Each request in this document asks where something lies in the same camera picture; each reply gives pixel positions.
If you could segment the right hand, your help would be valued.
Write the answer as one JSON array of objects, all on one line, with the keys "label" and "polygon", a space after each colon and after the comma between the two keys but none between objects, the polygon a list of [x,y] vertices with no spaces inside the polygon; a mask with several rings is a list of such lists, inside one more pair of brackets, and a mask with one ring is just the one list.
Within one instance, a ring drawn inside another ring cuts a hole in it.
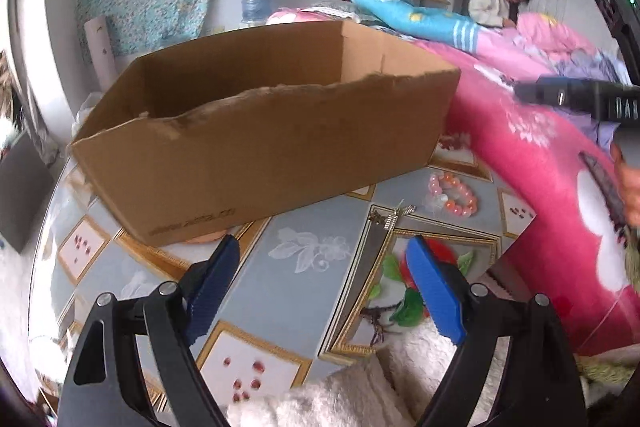
[{"label": "right hand", "polygon": [[620,186],[620,198],[625,205],[626,219],[630,225],[640,225],[640,170],[630,167],[617,144],[613,143],[610,153],[614,161],[615,174]]}]

